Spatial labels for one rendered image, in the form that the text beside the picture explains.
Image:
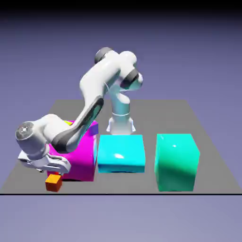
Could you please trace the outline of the large teal box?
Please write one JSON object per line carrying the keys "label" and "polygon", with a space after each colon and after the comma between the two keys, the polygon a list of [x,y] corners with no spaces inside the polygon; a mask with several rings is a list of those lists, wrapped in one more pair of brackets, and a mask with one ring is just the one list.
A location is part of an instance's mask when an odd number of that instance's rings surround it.
{"label": "large teal box", "polygon": [[199,157],[191,134],[157,134],[154,172],[158,190],[193,191]]}

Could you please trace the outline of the large cyan box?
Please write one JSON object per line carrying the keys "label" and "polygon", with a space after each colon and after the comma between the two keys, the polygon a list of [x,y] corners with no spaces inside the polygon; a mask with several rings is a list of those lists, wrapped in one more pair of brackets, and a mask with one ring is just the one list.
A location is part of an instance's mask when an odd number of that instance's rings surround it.
{"label": "large cyan box", "polygon": [[97,154],[99,173],[144,173],[142,135],[101,135]]}

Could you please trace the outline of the small orange cube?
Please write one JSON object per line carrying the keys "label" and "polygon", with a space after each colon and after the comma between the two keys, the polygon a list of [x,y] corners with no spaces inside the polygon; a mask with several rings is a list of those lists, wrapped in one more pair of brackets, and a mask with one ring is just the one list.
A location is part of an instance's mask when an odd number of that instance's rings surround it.
{"label": "small orange cube", "polygon": [[47,191],[58,192],[62,186],[62,176],[58,174],[50,174],[45,180]]}

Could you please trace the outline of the large magenta box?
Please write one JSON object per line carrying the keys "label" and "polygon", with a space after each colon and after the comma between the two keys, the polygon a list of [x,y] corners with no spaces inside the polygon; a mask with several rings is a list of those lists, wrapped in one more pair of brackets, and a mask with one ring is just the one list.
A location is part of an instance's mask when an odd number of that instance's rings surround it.
{"label": "large magenta box", "polygon": [[96,136],[89,136],[87,130],[78,147],[73,152],[62,155],[71,164],[69,173],[62,176],[63,180],[81,182],[92,182],[94,180],[97,158]]}

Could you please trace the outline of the small purple cube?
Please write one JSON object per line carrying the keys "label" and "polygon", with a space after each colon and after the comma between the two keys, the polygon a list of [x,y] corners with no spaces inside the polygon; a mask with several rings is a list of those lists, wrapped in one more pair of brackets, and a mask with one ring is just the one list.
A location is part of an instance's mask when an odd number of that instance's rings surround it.
{"label": "small purple cube", "polygon": [[89,136],[94,136],[98,134],[98,123],[94,123],[92,124],[89,128],[88,128],[88,135]]}

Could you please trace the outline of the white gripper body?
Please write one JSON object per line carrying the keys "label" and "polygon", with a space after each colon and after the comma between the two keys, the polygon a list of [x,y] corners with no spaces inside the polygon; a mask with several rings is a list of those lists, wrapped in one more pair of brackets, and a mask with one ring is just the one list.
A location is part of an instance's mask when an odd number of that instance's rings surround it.
{"label": "white gripper body", "polygon": [[69,173],[71,169],[70,162],[62,156],[53,156],[47,154],[40,160],[30,160],[25,153],[20,153],[18,160],[27,168],[38,171],[58,172],[60,174]]}

